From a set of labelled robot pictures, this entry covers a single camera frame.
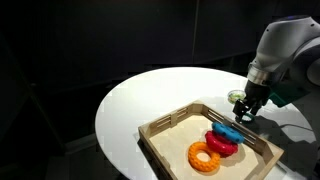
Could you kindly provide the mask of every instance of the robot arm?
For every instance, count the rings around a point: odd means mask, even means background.
[[[295,60],[296,53],[320,36],[320,25],[309,16],[289,16],[268,25],[249,64],[246,97],[235,103],[233,112],[241,121],[248,111],[256,115]]]

